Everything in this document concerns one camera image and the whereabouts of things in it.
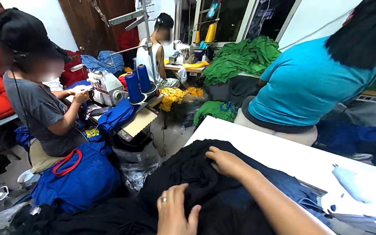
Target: blue t-shirt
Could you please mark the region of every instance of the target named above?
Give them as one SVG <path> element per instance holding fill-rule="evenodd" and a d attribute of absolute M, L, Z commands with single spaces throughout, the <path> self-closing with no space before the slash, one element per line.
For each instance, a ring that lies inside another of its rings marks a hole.
<path fill-rule="evenodd" d="M 293 46 L 262 74 L 267 81 L 249 103 L 257 119 L 284 126 L 311 126 L 334 106 L 361 93 L 376 76 L 372 70 L 341 65 L 325 47 L 329 37 Z"/>

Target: gray t-shirt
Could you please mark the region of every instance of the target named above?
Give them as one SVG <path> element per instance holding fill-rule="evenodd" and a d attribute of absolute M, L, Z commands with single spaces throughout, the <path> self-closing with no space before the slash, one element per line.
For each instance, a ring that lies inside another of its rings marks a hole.
<path fill-rule="evenodd" d="M 16 80 L 23 107 L 18 97 L 15 80 L 5 73 L 3 83 L 8 99 L 21 122 L 24 125 L 28 123 L 29 132 L 40 141 L 43 150 L 48 155 L 66 156 L 86 142 L 85 137 L 75 127 L 63 136 L 58 136 L 48 129 L 49 126 L 62 119 L 68 110 L 68 107 L 50 91 L 48 86 L 41 87 L 25 79 Z"/>

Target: hand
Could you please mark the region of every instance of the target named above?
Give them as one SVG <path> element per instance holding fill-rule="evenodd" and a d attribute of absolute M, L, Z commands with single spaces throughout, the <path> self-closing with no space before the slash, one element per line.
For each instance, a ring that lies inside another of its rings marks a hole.
<path fill-rule="evenodd" d="M 229 176 L 240 181 L 240 178 L 245 175 L 246 172 L 253 170 L 248 164 L 246 164 L 238 156 L 222 151 L 217 147 L 210 147 L 209 152 L 206 152 L 206 157 L 214 160 L 211 165 L 220 174 Z"/>
<path fill-rule="evenodd" d="M 83 102 L 87 101 L 89 99 L 89 93 L 88 91 L 76 93 L 74 96 L 73 102 L 76 102 L 78 104 L 82 104 Z"/>
<path fill-rule="evenodd" d="M 192 208 L 188 217 L 185 218 L 184 197 L 188 184 L 175 185 L 164 191 L 159 197 L 158 212 L 158 235 L 196 235 L 198 227 L 198 215 L 200 205 Z"/>

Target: person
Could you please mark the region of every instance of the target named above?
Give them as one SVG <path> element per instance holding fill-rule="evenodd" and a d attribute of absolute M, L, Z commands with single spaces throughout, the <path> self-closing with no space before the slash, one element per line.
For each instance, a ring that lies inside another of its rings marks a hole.
<path fill-rule="evenodd" d="M 163 87 L 179 87 L 179 80 L 176 78 L 166 78 L 165 73 L 165 53 L 163 45 L 169 45 L 173 37 L 173 19 L 166 13 L 160 13 L 154 24 L 153 34 L 150 40 L 153 43 L 153 67 L 151 66 L 150 56 L 147 48 L 140 47 L 137 50 L 136 64 L 146 65 L 150 81 L 154 82 L 154 77 L 159 88 Z M 147 39 L 140 41 L 140 45 L 146 44 Z"/>
<path fill-rule="evenodd" d="M 206 157 L 214 161 L 212 166 L 217 172 L 238 180 L 248 190 L 276 234 L 335 234 L 236 155 L 210 147 Z M 197 234 L 201 205 L 194 206 L 188 220 L 185 218 L 184 192 L 187 187 L 188 184 L 172 186 L 158 198 L 158 235 Z"/>
<path fill-rule="evenodd" d="M 58 78 L 64 61 L 47 37 L 43 23 L 18 9 L 0 13 L 0 42 L 13 52 L 13 64 L 3 75 L 8 99 L 21 122 L 49 156 L 63 157 L 87 140 L 74 128 L 88 92 L 51 92 L 42 82 Z M 74 95 L 70 108 L 60 99 Z"/>
<path fill-rule="evenodd" d="M 376 0 L 364 0 L 335 34 L 295 45 L 262 74 L 234 123 L 311 146 L 315 124 L 376 78 Z"/>

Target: thread spool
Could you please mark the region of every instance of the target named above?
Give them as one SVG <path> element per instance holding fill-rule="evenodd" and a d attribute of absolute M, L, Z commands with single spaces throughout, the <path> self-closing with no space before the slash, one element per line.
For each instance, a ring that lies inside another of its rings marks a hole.
<path fill-rule="evenodd" d="M 152 85 L 150 84 L 150 79 L 148 75 L 148 70 L 146 69 L 146 65 L 139 64 L 137 67 L 138 77 L 140 82 L 140 89 L 143 93 L 149 93 L 152 91 Z"/>
<path fill-rule="evenodd" d="M 129 91 L 130 103 L 137 104 L 143 101 L 143 95 L 139 88 L 139 79 L 133 72 L 126 73 L 127 90 Z"/>

